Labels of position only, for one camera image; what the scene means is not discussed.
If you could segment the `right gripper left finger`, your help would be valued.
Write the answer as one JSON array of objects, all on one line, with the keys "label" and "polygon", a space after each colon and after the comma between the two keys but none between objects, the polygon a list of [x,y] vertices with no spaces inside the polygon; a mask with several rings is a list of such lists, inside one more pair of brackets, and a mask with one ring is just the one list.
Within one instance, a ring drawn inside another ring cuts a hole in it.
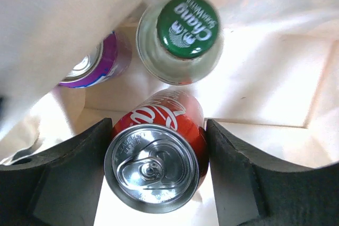
[{"label": "right gripper left finger", "polygon": [[1,225],[93,225],[112,120],[1,166]]}]

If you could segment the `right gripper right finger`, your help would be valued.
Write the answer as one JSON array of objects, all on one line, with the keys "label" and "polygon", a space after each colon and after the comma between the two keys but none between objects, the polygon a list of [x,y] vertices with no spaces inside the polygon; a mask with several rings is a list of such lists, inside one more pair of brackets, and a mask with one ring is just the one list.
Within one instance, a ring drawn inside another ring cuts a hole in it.
[{"label": "right gripper right finger", "polygon": [[212,119],[206,134],[220,225],[338,225],[338,164],[279,159]]}]

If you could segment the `red soda can front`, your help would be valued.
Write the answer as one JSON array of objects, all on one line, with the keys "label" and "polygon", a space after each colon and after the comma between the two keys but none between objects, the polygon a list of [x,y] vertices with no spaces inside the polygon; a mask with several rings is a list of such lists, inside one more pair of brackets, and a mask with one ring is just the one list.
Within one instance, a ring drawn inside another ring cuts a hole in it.
[{"label": "red soda can front", "polygon": [[104,159],[106,181],[127,206],[168,213],[195,194],[209,167],[200,103],[167,88],[124,115],[113,127]]}]

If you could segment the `beige canvas tote bag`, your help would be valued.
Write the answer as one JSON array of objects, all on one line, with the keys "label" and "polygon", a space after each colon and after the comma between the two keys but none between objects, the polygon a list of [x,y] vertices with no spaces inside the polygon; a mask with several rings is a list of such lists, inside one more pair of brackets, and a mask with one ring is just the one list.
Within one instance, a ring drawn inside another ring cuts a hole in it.
[{"label": "beige canvas tote bag", "polygon": [[[33,156],[159,90],[138,57],[136,31],[159,0],[1,0],[1,159]],[[338,0],[209,0],[223,49],[214,70],[181,86],[215,120],[279,159],[316,169],[338,164]],[[85,88],[59,83],[111,32],[130,41],[119,76]],[[200,191],[164,214],[136,211],[105,178],[93,225],[220,225],[211,168]]]}]

